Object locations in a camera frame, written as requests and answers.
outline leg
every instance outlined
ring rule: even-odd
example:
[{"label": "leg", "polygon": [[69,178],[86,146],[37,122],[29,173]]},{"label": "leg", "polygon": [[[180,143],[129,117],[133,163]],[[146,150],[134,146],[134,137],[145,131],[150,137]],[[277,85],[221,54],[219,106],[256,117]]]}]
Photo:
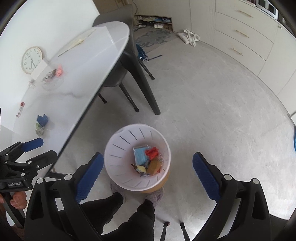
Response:
[{"label": "leg", "polygon": [[139,112],[138,107],[136,106],[135,102],[133,101],[133,99],[131,98],[130,94],[128,93],[128,91],[126,90],[126,88],[124,87],[123,83],[121,83],[119,85],[120,89],[122,90],[122,92],[124,93],[124,95],[126,96],[126,98],[128,99],[128,101],[132,104],[133,108],[135,109],[136,112]]},{"label": "leg", "polygon": [[185,241],[190,241],[190,238],[189,238],[188,233],[187,233],[186,228],[185,228],[185,224],[184,223],[180,223],[180,226],[181,226],[181,229],[183,231],[184,240]]},{"label": "leg", "polygon": [[147,69],[146,65],[143,63],[142,60],[139,59],[140,65],[143,67],[143,69],[147,72],[147,74],[150,76],[151,80],[155,80],[153,75],[150,73],[150,71]]},{"label": "leg", "polygon": [[154,98],[154,95],[150,89],[150,86],[147,82],[147,79],[135,54],[125,49],[125,51],[122,53],[120,62],[122,66],[131,73],[131,75],[137,82],[150,107],[152,108],[154,114],[160,115],[160,110],[157,105],[157,102]]},{"label": "leg", "polygon": [[117,230],[102,235],[102,239],[104,241],[153,241],[154,221],[155,214],[153,204],[149,200],[145,200],[126,223],[122,223]]},{"label": "leg", "polygon": [[[111,221],[113,215],[117,212],[122,203],[122,195],[114,193],[106,199],[83,203],[81,204],[81,208],[97,232],[102,234],[104,225]],[[59,214],[66,229],[69,231],[72,230],[64,210],[59,211]]]},{"label": "leg", "polygon": [[103,96],[100,93],[98,93],[98,96],[101,98],[101,100],[104,102],[104,104],[107,103],[107,101],[103,98]]},{"label": "leg", "polygon": [[163,224],[163,232],[161,233],[160,241],[165,241],[166,228],[170,225],[169,222]]}]

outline tripod leg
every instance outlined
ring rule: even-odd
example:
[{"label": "tripod leg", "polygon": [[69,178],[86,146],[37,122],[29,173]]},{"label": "tripod leg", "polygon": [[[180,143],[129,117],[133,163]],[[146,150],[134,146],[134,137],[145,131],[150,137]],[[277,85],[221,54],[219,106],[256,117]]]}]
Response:
[{"label": "tripod leg", "polygon": [[99,93],[98,96],[101,98],[101,100],[104,102],[104,104],[107,103],[107,101],[103,98],[103,96]]},{"label": "tripod leg", "polygon": [[190,241],[190,238],[189,238],[188,233],[187,233],[186,228],[185,228],[185,224],[184,223],[180,223],[180,226],[181,226],[181,229],[183,231],[184,240],[185,241]]},{"label": "tripod leg", "polygon": [[143,67],[143,69],[147,72],[147,74],[150,76],[151,80],[155,80],[153,75],[150,73],[150,71],[147,69],[146,65],[143,63],[142,60],[139,60],[140,65]]},{"label": "tripod leg", "polygon": [[140,110],[138,109],[138,107],[136,106],[135,102],[133,101],[133,99],[131,98],[130,94],[128,93],[128,91],[126,90],[126,88],[124,87],[124,85],[121,83],[119,85],[120,89],[122,90],[122,92],[124,93],[124,95],[126,96],[126,98],[128,99],[128,101],[132,104],[133,108],[135,109],[136,112],[139,112]]},{"label": "tripod leg", "polygon": [[163,232],[161,233],[160,241],[165,241],[166,228],[170,225],[169,222],[163,224]]}]

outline gray floor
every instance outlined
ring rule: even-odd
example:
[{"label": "gray floor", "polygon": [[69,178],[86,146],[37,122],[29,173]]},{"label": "gray floor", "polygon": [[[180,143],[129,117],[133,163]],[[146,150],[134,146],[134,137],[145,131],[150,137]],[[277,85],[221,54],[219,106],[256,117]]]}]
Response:
[{"label": "gray floor", "polygon": [[[203,226],[215,202],[209,200],[192,168],[200,151],[222,173],[237,180],[257,177],[270,213],[289,218],[296,206],[296,153],[294,126],[276,96],[254,74],[219,50],[198,42],[185,45],[174,39],[153,50],[163,56],[146,63],[155,80],[147,77],[161,115],[153,114],[128,74],[124,84],[140,109],[136,113],[119,88],[104,88],[74,134],[56,171],[73,173],[104,148],[111,135],[131,123],[159,130],[172,153],[165,196],[156,207],[155,240],[163,221],[170,221],[166,240],[183,240],[179,222],[192,239]],[[103,169],[88,200],[111,195]],[[128,220],[143,200],[128,193],[127,202],[104,228],[108,233]]]}]

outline pink object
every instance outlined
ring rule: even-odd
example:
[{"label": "pink object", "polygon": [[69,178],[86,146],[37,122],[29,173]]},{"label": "pink object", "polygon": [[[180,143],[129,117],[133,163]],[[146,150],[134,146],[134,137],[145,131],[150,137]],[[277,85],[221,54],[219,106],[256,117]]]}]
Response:
[{"label": "pink object", "polygon": [[60,77],[63,73],[63,69],[62,69],[62,66],[59,65],[57,70],[56,70],[56,77]]}]

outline human hand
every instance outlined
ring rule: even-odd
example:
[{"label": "human hand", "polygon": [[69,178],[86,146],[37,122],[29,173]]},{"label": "human hand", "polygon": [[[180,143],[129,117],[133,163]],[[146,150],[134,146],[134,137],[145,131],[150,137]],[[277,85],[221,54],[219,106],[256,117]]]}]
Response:
[{"label": "human hand", "polygon": [[[13,206],[15,209],[24,209],[26,208],[28,202],[26,200],[26,193],[23,192],[15,192],[12,196],[12,199],[10,200],[11,206]],[[0,203],[4,203],[5,200],[3,196],[0,194]]]}]

